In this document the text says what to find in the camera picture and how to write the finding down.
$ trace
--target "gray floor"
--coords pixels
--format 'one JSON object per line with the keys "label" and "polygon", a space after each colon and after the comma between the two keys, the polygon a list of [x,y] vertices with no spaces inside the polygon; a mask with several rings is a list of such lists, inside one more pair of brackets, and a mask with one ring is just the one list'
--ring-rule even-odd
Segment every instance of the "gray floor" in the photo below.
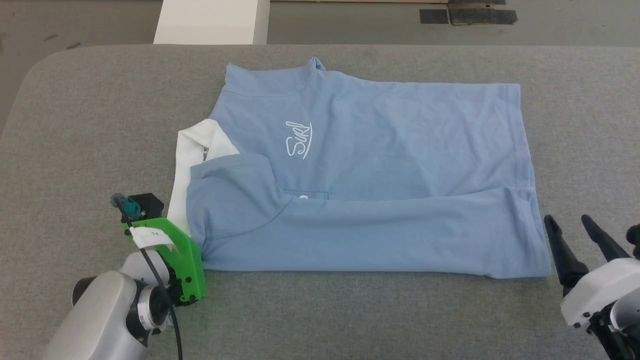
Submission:
{"label": "gray floor", "polygon": [[[426,4],[272,3],[270,44],[640,46],[640,0],[507,0],[509,25],[421,25]],[[153,42],[159,0],[0,1],[0,129],[27,71],[68,47]]]}

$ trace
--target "gray fabric surface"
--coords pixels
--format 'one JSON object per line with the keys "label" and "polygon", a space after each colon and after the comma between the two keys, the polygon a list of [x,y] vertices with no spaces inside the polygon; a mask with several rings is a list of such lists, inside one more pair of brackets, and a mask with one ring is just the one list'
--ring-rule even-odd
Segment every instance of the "gray fabric surface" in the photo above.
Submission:
{"label": "gray fabric surface", "polygon": [[[588,266],[580,226],[615,238],[640,220],[640,50],[562,47],[136,45],[65,51],[26,78],[0,139],[0,359],[39,358],[75,282],[134,250],[113,192],[170,196],[177,131],[206,118],[225,65],[275,69],[311,56],[376,81],[511,82],[543,214]],[[628,244],[623,246],[630,250]],[[569,329],[555,277],[207,272],[178,317],[185,359],[602,359]],[[149,359],[174,359],[173,334]]]}

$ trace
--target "shirt logo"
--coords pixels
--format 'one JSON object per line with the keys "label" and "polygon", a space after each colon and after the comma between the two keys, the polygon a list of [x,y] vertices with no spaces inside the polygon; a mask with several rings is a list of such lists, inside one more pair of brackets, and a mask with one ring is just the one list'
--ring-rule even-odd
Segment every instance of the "shirt logo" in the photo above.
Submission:
{"label": "shirt logo", "polygon": [[287,144],[287,154],[289,154],[289,156],[296,154],[302,155],[302,159],[304,160],[307,157],[314,135],[311,123],[309,123],[309,126],[304,126],[297,122],[287,121],[285,125],[291,127],[293,131],[293,136],[288,137],[285,141]]}

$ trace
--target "green plastic part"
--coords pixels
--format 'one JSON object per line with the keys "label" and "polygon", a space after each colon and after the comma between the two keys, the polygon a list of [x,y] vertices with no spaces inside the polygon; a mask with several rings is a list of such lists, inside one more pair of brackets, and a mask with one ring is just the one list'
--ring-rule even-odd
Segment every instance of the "green plastic part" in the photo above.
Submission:
{"label": "green plastic part", "polygon": [[[140,220],[132,224],[133,227],[145,226],[160,229],[171,238],[176,249],[171,251],[167,246],[159,245],[156,246],[156,250],[173,268],[176,278],[181,281],[181,301],[192,302],[202,299],[207,294],[207,287],[204,281],[202,255],[198,245],[167,218]],[[128,228],[127,224],[122,225],[125,229]],[[128,236],[128,238],[133,242],[132,236]]]}

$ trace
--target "white tag on cable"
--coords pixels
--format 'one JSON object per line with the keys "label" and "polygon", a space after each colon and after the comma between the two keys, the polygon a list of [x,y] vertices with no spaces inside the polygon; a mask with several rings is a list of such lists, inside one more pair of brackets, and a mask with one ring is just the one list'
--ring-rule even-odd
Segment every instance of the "white tag on cable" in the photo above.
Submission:
{"label": "white tag on cable", "polygon": [[153,247],[157,245],[166,245],[169,251],[176,249],[171,238],[160,229],[153,227],[130,227],[129,231],[133,236],[133,242],[136,243],[138,249]]}

